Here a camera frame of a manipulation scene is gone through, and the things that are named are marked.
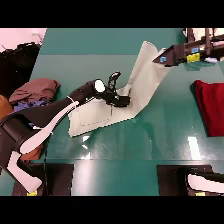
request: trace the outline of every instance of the black fabric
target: black fabric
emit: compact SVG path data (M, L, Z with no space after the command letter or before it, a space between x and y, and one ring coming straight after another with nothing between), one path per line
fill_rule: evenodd
M30 163L33 171L44 174L42 163ZM37 190L37 196L71 196L74 164L48 163L46 164L47 185L44 182ZM18 182L15 182L12 196L27 196L26 189Z
M182 168L198 168L203 172L213 172L211 165L157 165L160 196L193 196L194 192L187 189L185 184Z
M29 81L39 50L40 45L29 43L0 53L0 95L9 99L16 89Z

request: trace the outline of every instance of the gray cloth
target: gray cloth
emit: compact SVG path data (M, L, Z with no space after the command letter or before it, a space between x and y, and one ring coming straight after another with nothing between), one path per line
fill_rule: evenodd
M70 137L132 119L143 110L170 71L170 68L153 62L162 51L158 52L153 44L144 41L127 85L117 91L119 95L129 95L130 104L126 108L118 108L94 99L78 107L68 115Z
M9 102L16 104L18 102L28 103L39 100L51 101L59 87L60 83L56 80L38 78L15 90L9 98Z

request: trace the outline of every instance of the tabletop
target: tabletop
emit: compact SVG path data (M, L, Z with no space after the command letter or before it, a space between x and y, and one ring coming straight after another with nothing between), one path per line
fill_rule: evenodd
M117 87L123 87L144 40L160 50L184 37L177 28L49 28L31 80L60 82L55 100L87 81L106 82L115 71L121 72ZM207 136L192 91L196 79L223 82L223 67L200 62L173 67L149 104L128 121L70 138L66 117L49 141L47 162L74 164L72 195L158 195L158 164L211 164L224 172L224 138ZM0 195L7 195L3 174Z

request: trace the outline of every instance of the white cloth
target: white cloth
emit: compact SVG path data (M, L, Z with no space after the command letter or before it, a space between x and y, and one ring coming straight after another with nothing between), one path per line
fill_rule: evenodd
M132 119L143 110L170 71L170 68L152 62L161 51L158 52L153 44L144 41L127 85L117 90L119 95L130 96L130 104L125 108L118 108L107 105L103 100L94 99L78 107L68 115L70 137Z

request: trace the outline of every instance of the dark red towel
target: dark red towel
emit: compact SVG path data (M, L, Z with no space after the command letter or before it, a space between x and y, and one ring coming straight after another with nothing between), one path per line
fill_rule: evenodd
M196 80L194 86L209 136L224 136L224 83Z

